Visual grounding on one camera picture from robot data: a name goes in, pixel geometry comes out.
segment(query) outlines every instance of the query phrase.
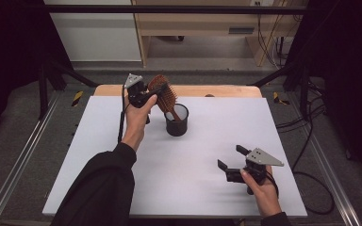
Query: black mesh cup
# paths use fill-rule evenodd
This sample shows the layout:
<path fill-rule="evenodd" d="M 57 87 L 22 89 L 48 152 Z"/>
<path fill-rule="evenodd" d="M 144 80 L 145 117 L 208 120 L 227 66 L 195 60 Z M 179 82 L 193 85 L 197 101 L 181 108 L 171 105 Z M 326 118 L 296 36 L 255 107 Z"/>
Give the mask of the black mesh cup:
<path fill-rule="evenodd" d="M 175 121 L 172 113 L 165 113 L 166 130 L 171 136 L 180 137 L 187 132 L 189 111 L 186 106 L 181 104 L 175 104 L 174 111 L 181 121 Z"/>

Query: black jacket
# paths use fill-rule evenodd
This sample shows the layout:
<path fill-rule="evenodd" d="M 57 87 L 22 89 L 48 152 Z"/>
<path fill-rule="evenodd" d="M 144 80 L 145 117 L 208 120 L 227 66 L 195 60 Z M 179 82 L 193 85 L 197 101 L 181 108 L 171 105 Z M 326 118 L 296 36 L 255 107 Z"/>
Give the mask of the black jacket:
<path fill-rule="evenodd" d="M 134 150 L 119 143 L 99 153 L 81 170 L 51 226 L 125 226 L 134 193 Z M 285 213 L 262 219 L 263 226 L 290 225 Z"/>

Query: white table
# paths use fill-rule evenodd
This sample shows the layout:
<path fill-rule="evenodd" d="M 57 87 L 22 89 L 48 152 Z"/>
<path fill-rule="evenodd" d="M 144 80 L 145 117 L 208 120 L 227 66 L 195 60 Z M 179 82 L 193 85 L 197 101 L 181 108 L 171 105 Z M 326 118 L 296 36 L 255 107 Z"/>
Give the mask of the white table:
<path fill-rule="evenodd" d="M 136 186 L 130 215 L 134 218 L 245 218 L 259 216 L 255 197 L 245 184 L 226 182 L 217 159 L 242 168 L 236 145 L 259 147 L 285 163 L 273 167 L 280 204 L 290 217 L 306 217 L 272 115 L 264 98 L 179 97 L 189 109 L 189 129 L 172 137 L 163 113 L 154 106 L 151 123 L 133 167 Z M 117 143 L 121 98 L 92 96 L 57 180 L 43 209 L 54 215 L 75 177 L 95 154 Z"/>

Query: hand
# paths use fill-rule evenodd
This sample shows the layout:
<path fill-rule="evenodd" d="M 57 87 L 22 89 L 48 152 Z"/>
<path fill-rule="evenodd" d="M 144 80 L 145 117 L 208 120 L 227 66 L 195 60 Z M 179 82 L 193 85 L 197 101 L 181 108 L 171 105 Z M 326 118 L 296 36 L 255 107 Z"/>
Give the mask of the hand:
<path fill-rule="evenodd" d="M 272 167 L 267 166 L 266 170 L 272 175 Z M 258 211 L 262 217 L 269 217 L 281 213 L 281 206 L 278 202 L 275 187 L 269 179 L 265 179 L 262 185 L 258 185 L 255 179 L 244 169 L 240 170 L 243 181 L 255 194 Z"/>
<path fill-rule="evenodd" d="M 141 108 L 136 108 L 129 104 L 128 97 L 125 97 L 125 116 L 127 121 L 127 128 L 125 130 L 122 143 L 127 144 L 136 152 L 140 143 L 143 140 L 144 129 L 148 114 L 151 112 L 152 106 L 156 104 L 157 96 L 153 95 L 146 104 Z"/>

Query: black curtain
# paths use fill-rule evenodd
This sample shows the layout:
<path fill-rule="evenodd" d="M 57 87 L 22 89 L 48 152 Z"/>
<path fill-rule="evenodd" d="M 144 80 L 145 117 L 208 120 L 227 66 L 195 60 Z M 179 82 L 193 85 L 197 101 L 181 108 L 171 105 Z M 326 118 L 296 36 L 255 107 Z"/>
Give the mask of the black curtain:
<path fill-rule="evenodd" d="M 326 7 L 330 9 L 333 4 L 326 3 Z M 314 17 L 302 21 L 288 61 L 294 60 L 295 48 L 299 50 L 310 39 L 323 18 Z M 315 51 L 309 53 L 305 66 L 310 76 L 324 78 L 328 112 L 346 149 L 362 163 L 362 1 L 339 1 L 314 43 Z"/>
<path fill-rule="evenodd" d="M 26 9 L 25 4 L 44 3 L 0 0 L 0 115 L 12 90 L 38 80 L 45 60 L 73 69 L 49 13 Z"/>

